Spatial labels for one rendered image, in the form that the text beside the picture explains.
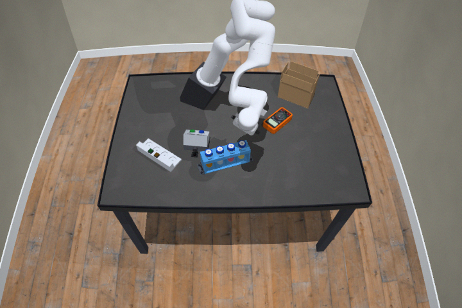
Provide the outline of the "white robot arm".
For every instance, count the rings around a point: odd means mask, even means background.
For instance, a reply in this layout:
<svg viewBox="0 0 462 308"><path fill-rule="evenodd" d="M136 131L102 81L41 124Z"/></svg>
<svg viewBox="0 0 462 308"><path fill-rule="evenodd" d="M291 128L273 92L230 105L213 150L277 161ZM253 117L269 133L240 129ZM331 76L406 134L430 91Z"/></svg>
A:
<svg viewBox="0 0 462 308"><path fill-rule="evenodd" d="M214 40L205 64L198 69L196 77L204 86L216 86L230 53L250 40L248 58L235 71L228 95L231 105L244 107L235 115L238 126L244 131L250 131L258 123L260 116L264 117L267 112L263 108L268 97L262 90L238 87L238 82L246 71L270 64L275 27L266 21L274 16L275 7L267 1L233 0L230 11L232 19L227 24L225 33Z"/></svg>

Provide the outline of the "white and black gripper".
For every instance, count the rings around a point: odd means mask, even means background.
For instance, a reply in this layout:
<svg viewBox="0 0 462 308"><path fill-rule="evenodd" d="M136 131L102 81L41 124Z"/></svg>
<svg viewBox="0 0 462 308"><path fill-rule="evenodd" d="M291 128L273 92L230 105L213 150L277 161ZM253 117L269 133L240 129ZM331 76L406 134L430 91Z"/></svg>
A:
<svg viewBox="0 0 462 308"><path fill-rule="evenodd" d="M233 125L235 125L236 127L238 127L238 128L240 129L240 127L239 127L238 124L237 124L237 117L234 116L234 115L232 115L231 118L234 119ZM254 133L259 134L260 131L258 131L257 127L258 127L258 124L256 124L256 126L254 127L254 129L252 129L252 130L250 130L250 131L244 131L244 130L243 130L243 131L246 132L246 133L249 134L249 135L253 135Z"/></svg>

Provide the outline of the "orange pocket multimeter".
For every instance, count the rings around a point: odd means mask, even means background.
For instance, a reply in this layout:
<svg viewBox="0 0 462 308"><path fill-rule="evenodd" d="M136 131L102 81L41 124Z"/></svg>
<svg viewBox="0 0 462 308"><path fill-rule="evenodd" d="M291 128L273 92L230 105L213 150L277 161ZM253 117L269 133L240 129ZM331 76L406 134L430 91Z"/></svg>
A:
<svg viewBox="0 0 462 308"><path fill-rule="evenodd" d="M292 119L292 113L285 108L281 107L275 113L270 115L263 122L263 127L272 134L279 131L284 125L286 125Z"/></svg>

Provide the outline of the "white button housing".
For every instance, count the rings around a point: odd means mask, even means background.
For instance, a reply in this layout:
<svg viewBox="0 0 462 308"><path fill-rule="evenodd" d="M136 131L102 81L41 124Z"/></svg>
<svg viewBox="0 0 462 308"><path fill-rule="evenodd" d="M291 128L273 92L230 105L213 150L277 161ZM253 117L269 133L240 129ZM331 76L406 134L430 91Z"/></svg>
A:
<svg viewBox="0 0 462 308"><path fill-rule="evenodd" d="M209 132L203 130L186 130L184 133L184 149L193 150L191 157L198 158L198 152L205 151L209 146Z"/></svg>

